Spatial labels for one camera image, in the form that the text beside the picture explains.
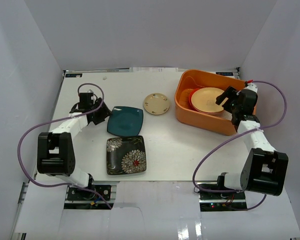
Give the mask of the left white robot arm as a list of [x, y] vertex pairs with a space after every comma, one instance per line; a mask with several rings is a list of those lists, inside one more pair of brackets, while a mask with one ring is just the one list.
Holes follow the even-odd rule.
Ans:
[[72, 186], [78, 186], [78, 193], [89, 200], [95, 196], [96, 187], [91, 174], [76, 166], [74, 138], [90, 123], [98, 125], [111, 115], [102, 97], [93, 92], [82, 92], [79, 102], [69, 112], [66, 120], [50, 132], [42, 132], [37, 141], [37, 171], [56, 177]]

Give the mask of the black floral square plate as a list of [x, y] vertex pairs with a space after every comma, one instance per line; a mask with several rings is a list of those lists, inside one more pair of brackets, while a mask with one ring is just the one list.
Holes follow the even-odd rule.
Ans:
[[106, 141], [106, 172], [108, 175], [131, 175], [147, 170], [143, 136], [113, 137]]

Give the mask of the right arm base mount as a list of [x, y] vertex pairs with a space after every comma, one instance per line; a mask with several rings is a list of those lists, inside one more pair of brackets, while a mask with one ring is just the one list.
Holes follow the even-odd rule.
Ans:
[[201, 191], [197, 187], [194, 187], [193, 191], [198, 194], [201, 212], [245, 211], [247, 209], [244, 192], [212, 193]]

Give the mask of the yellow round plate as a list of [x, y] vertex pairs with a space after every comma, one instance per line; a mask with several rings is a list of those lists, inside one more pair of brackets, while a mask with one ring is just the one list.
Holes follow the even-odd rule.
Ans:
[[196, 91], [191, 98], [194, 108], [200, 110], [221, 109], [222, 106], [216, 104], [216, 98], [224, 93], [224, 90], [215, 87], [204, 87]]

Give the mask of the teal square plate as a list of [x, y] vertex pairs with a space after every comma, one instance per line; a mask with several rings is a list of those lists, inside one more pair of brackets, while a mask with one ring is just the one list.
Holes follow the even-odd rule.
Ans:
[[117, 137], [138, 136], [143, 119], [144, 112], [140, 108], [115, 106], [107, 122], [107, 132]]

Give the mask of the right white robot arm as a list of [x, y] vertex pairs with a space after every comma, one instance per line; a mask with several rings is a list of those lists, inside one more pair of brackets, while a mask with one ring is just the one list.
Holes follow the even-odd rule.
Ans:
[[257, 91], [254, 84], [242, 90], [229, 86], [216, 98], [216, 104], [231, 114], [231, 123], [249, 151], [242, 170], [223, 173], [223, 182], [215, 187], [216, 195], [223, 200], [232, 196], [234, 190], [279, 196], [284, 187], [289, 158], [277, 151], [262, 132], [260, 121], [254, 115]]

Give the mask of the orange plastic bin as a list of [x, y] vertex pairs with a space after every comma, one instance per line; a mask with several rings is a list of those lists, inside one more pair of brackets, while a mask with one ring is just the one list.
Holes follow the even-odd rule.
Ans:
[[233, 77], [198, 69], [185, 71], [180, 77], [174, 95], [175, 116], [177, 120], [183, 124], [226, 136], [234, 135], [236, 130], [230, 119], [198, 112], [192, 108], [189, 102], [189, 95], [194, 89], [213, 87], [226, 90], [229, 86], [237, 90], [242, 90], [245, 87], [243, 80]]

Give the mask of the right black table label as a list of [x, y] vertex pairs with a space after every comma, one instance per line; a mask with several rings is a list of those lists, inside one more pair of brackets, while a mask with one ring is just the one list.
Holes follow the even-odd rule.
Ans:
[[217, 71], [216, 74], [227, 77], [234, 76], [234, 73], [229, 71]]

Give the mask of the pink round plate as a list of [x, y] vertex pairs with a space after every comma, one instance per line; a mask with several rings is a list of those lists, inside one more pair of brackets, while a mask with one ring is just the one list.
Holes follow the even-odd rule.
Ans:
[[217, 116], [224, 112], [224, 110], [220, 109], [220, 108], [212, 109], [212, 110], [211, 109], [210, 110], [201, 110], [201, 109], [195, 108], [195, 110], [199, 113], [212, 115], [212, 116]]

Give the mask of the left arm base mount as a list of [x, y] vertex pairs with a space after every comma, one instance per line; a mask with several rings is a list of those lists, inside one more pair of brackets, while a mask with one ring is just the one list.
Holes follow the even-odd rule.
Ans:
[[[115, 195], [112, 186], [109, 184], [99, 184], [94, 186], [94, 190], [99, 193], [104, 200], [113, 207]], [[65, 196], [64, 209], [66, 210], [110, 210], [107, 204], [99, 195], [69, 187]]]

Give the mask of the small beige patterned plate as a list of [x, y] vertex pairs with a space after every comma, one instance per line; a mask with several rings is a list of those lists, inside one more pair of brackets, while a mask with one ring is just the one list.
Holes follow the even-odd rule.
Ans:
[[163, 115], [170, 109], [170, 100], [162, 93], [151, 93], [144, 99], [143, 108], [151, 115]]

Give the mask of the small orange plate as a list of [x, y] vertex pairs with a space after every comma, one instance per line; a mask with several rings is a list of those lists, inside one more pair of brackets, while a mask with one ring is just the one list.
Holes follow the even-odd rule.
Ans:
[[192, 109], [195, 109], [194, 106], [193, 106], [193, 104], [192, 104], [192, 96], [198, 90], [200, 90], [200, 89], [199, 88], [195, 88], [188, 95], [188, 102], [189, 102], [189, 104], [190, 104], [190, 106], [191, 106]]

